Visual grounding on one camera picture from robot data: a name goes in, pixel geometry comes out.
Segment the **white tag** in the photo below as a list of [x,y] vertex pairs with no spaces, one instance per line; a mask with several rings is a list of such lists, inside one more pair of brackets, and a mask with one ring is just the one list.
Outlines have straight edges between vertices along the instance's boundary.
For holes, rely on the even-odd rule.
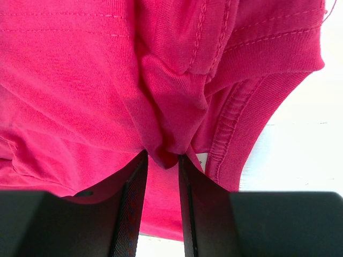
[[198,157],[201,167],[203,168],[203,172],[205,172],[208,153],[202,153],[202,154],[196,154],[196,155]]

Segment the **garment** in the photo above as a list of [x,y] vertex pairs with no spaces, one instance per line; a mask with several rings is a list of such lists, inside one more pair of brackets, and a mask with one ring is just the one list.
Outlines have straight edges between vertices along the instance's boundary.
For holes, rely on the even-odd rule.
[[0,188],[73,195],[150,155],[141,232],[182,240],[177,154],[237,191],[320,57],[322,0],[0,5]]

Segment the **t-shirt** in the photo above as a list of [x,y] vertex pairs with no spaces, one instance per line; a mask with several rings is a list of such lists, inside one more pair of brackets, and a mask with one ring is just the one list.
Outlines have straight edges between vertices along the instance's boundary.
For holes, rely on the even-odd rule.
[[4,0],[0,188],[75,193],[147,149],[141,232],[182,240],[177,155],[237,191],[264,125],[323,67],[323,0]]

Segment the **pink fabric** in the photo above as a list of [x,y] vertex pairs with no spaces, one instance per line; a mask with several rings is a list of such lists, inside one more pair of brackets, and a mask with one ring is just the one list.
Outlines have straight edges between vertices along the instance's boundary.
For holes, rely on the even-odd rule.
[[177,154],[237,191],[320,57],[321,0],[0,4],[0,188],[73,195],[150,155],[141,232],[182,240]]

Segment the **white background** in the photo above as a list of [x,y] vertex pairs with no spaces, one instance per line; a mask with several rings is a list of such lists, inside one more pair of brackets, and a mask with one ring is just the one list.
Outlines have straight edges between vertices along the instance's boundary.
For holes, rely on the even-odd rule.
[[[326,1],[330,10],[333,0]],[[336,191],[343,195],[343,1],[322,26],[325,67],[275,112],[242,172],[241,191]],[[184,256],[183,243],[139,236],[137,257]]]

